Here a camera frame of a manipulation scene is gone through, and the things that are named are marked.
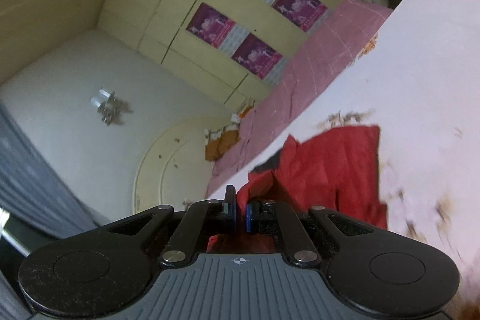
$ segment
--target white surface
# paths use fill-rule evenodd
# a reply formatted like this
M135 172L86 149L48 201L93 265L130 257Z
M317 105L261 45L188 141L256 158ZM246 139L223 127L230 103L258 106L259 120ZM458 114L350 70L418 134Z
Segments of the white surface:
M90 104L101 87L130 103L124 125L105 126ZM75 195L110 220L131 214L135 173L163 131L194 116L230 116L99 31L40 58L0 87L0 99Z
M288 134L305 141L330 114L371 112L365 123L382 130L380 197L389 206L389 229L406 234L411 221L466 270L480 253L479 1L404 0L381 27L376 48L227 183L240 189ZM222 198L224 189L211 198ZM449 221L439 229L435 207L442 200Z

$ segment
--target circular pad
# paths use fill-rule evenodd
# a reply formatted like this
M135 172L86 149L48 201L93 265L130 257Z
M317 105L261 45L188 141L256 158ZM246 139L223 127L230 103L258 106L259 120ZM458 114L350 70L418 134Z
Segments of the circular pad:
M370 261L370 271L379 280L393 285L407 285L425 274L425 266L416 257L400 252L389 252Z
M70 283L92 282L110 268L109 259L98 252L77 251L58 258L53 271L62 280Z

